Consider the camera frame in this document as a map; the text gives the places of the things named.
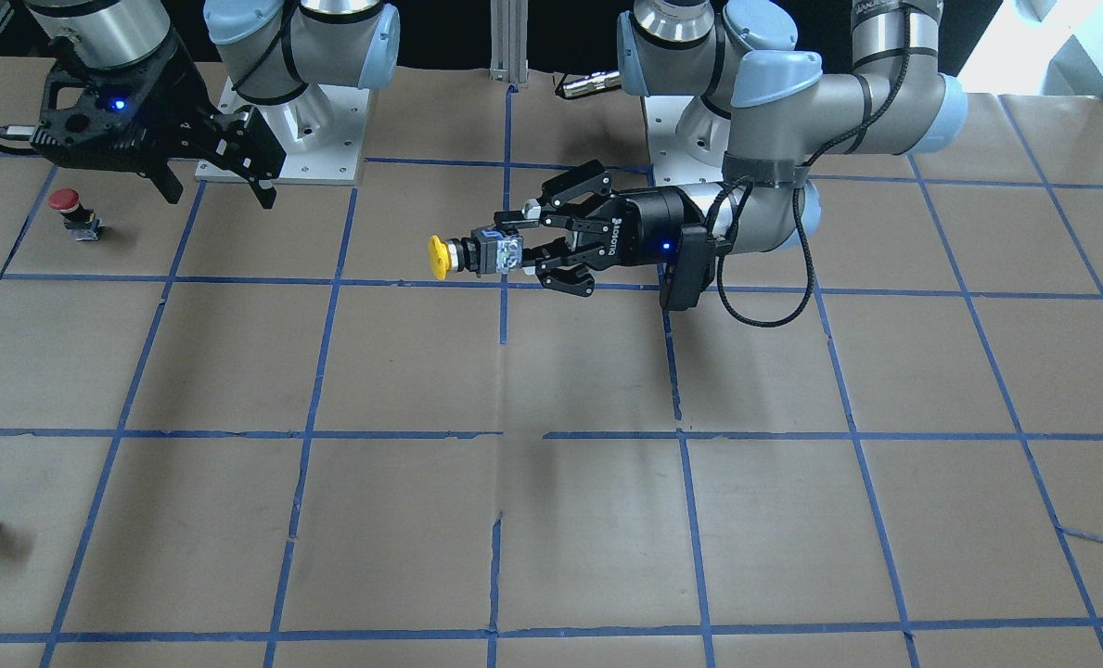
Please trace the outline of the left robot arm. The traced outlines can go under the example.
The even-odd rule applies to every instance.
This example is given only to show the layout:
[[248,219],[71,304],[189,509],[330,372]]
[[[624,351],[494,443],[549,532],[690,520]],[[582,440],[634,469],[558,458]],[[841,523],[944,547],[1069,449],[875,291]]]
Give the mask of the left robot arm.
[[962,130],[968,98],[940,71],[942,17],[941,1],[855,1],[852,72],[826,73],[772,1],[636,1],[618,20],[622,87],[686,95],[725,119],[726,140],[708,157],[721,176],[619,190],[589,161],[469,237],[430,241],[432,270],[524,270],[544,288],[589,297],[598,271],[661,265],[661,308],[687,310],[708,287],[722,290],[729,255],[800,247],[813,292],[814,162],[936,152]]

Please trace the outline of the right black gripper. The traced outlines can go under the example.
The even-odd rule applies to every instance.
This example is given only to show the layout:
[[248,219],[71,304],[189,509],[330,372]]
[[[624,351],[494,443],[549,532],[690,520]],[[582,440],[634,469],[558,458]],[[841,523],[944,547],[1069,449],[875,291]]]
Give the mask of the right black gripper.
[[171,158],[202,158],[247,183],[263,209],[287,152],[259,109],[208,117],[208,89],[181,37],[131,65],[92,69],[69,37],[49,44],[58,60],[45,80],[30,147],[60,168],[138,173],[165,202],[184,187]]

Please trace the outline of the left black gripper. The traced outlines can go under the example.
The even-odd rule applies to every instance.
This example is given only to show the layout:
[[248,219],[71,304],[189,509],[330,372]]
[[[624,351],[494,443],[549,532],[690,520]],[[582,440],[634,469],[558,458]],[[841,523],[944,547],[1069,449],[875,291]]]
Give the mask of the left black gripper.
[[613,194],[613,177],[599,161],[589,161],[543,182],[532,212],[497,212],[496,239],[516,238],[538,225],[569,236],[610,234],[576,249],[565,239],[533,246],[524,240],[521,266],[532,269],[543,288],[576,297],[595,292],[592,270],[612,266],[675,263],[686,229],[700,226],[700,211],[681,187],[641,187]]

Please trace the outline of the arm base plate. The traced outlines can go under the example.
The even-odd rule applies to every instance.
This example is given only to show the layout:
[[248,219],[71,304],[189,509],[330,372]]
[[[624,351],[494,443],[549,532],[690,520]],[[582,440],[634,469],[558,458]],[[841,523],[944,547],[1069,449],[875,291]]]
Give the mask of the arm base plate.
[[682,186],[721,181],[733,120],[710,110],[699,95],[656,95],[643,103],[654,183]]
[[355,186],[376,93],[311,84],[290,103],[263,106],[287,152],[277,185]]

